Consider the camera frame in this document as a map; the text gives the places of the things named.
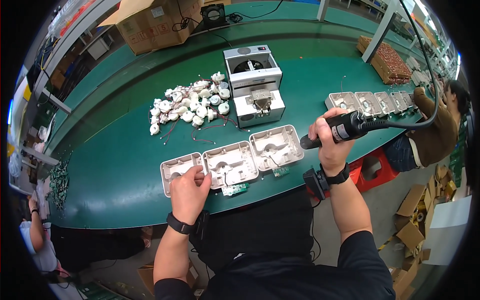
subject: jeans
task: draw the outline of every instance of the jeans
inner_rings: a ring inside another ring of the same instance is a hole
[[[406,135],[399,135],[383,145],[383,149],[390,166],[397,172],[407,172],[418,168],[412,146]]]

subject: red stool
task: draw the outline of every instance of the red stool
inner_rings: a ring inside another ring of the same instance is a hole
[[[363,164],[363,157],[360,157],[354,162],[348,164],[350,167],[350,178],[352,179],[353,183],[357,184],[359,177],[361,175],[361,165]],[[313,195],[313,192],[307,186],[307,193],[314,197],[316,201],[319,201],[317,197]],[[330,197],[330,192],[325,192],[325,198]]]
[[[368,191],[371,188],[382,185],[386,182],[397,177],[398,172],[393,170],[388,163],[388,159],[385,156],[383,149],[380,147],[372,152],[368,153],[366,156],[374,156],[380,161],[380,169],[376,170],[376,177],[372,180],[366,180],[363,177],[363,174],[360,173],[360,177],[357,182],[357,188],[360,192]]]

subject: black smartwatch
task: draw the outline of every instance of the black smartwatch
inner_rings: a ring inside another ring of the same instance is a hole
[[[343,168],[343,170],[336,176],[333,176],[333,177],[325,177],[328,185],[332,185],[332,184],[340,184],[340,183],[343,183],[345,181],[347,181],[348,177],[350,176],[350,167],[348,166],[348,164],[346,163],[345,164],[345,167]]]
[[[195,224],[188,225],[187,223],[180,222],[173,216],[172,213],[169,213],[167,216],[167,223],[170,227],[172,227],[175,231],[181,234],[191,234],[195,232]]]

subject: clear plastic container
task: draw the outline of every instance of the clear plastic container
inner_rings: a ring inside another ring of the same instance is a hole
[[[69,0],[48,26],[48,36],[61,38],[95,0]]]

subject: forearm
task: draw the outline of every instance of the forearm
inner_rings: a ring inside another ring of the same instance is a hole
[[[372,232],[370,211],[352,179],[330,186],[333,217],[340,231],[341,242],[355,232]]]
[[[34,230],[35,233],[41,237],[42,240],[45,239],[45,233],[43,231],[43,224],[42,220],[40,219],[40,215],[37,212],[32,214],[32,224],[30,226],[30,230]]]
[[[156,251],[153,282],[165,278],[187,282],[188,264],[188,235],[168,226]]]

